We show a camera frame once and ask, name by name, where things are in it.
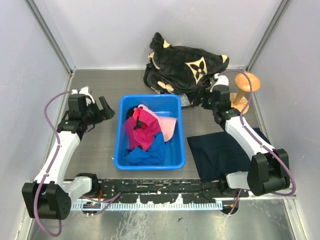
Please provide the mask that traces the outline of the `wooden hat stand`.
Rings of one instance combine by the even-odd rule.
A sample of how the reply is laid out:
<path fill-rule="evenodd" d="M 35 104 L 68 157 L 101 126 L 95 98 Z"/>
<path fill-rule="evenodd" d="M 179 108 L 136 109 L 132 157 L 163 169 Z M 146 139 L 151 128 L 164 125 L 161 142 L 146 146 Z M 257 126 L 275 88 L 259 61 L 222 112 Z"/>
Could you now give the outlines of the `wooden hat stand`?
<path fill-rule="evenodd" d="M 261 87 L 260 79 L 250 72 L 247 72 L 246 75 L 249 77 L 251 81 L 252 91 L 258 91 Z M 236 75 L 235 84 L 239 88 L 239 91 L 238 93 L 230 93 L 231 107 L 241 112 L 245 105 L 248 103 L 248 100 L 245 98 L 245 93 L 250 93 L 250 84 L 247 78 L 242 73 Z"/>

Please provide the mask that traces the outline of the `blue plastic bin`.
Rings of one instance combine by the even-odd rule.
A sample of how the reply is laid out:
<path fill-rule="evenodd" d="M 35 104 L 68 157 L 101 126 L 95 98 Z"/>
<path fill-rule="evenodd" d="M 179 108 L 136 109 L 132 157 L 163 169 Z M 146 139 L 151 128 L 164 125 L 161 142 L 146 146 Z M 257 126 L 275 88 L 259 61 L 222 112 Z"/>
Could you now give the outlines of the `blue plastic bin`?
<path fill-rule="evenodd" d="M 136 94 L 119 105 L 114 165 L 119 170 L 178 170 L 186 162 L 181 100 Z"/>

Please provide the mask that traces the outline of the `navy blue cloth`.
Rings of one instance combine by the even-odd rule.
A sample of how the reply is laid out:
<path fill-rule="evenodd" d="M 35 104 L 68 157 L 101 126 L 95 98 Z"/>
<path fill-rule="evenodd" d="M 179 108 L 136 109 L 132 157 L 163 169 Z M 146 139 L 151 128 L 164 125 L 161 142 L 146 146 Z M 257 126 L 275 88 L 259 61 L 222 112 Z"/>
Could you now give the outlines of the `navy blue cloth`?
<path fill-rule="evenodd" d="M 250 159 L 239 143 L 226 132 L 187 138 L 202 182 L 217 181 L 222 175 L 247 172 Z"/>

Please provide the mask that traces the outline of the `blue cap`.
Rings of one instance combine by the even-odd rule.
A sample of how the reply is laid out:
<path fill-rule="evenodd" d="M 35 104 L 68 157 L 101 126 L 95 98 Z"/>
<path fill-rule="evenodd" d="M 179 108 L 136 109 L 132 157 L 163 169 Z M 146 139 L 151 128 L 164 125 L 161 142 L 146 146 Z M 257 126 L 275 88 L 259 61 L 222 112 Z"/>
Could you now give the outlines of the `blue cap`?
<path fill-rule="evenodd" d="M 124 159 L 136 166 L 155 166 L 161 164 L 166 155 L 164 135 L 160 131 L 154 135 L 154 140 L 147 150 L 137 146 L 133 150 L 127 149 Z"/>

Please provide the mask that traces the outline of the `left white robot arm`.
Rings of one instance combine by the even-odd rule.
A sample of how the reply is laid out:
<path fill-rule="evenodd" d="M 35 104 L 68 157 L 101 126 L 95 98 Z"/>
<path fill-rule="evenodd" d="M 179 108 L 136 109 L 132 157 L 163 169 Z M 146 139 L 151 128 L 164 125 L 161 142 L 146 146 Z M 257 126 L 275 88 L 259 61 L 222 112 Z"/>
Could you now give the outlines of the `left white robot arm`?
<path fill-rule="evenodd" d="M 68 109 L 53 129 L 56 140 L 50 154 L 33 182 L 26 182 L 21 190 L 31 218 L 64 220 L 76 200 L 99 195 L 101 186 L 95 173 L 79 173 L 70 183 L 63 184 L 72 155 L 84 134 L 115 114 L 103 96 L 99 101 L 102 109 L 98 108 L 88 86 L 69 93 Z"/>

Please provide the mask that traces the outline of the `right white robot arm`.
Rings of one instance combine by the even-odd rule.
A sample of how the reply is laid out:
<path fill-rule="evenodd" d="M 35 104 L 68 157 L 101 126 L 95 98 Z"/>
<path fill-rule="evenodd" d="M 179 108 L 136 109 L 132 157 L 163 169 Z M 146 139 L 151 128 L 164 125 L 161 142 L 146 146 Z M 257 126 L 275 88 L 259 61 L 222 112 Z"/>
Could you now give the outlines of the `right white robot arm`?
<path fill-rule="evenodd" d="M 231 197 L 237 189 L 256 196 L 292 196 L 296 182 L 289 155 L 261 137 L 243 113 L 231 106 L 229 79 L 217 73 L 205 91 L 202 107 L 212 111 L 222 132 L 188 137 L 187 141 L 203 182 L 219 180 L 219 191 Z"/>

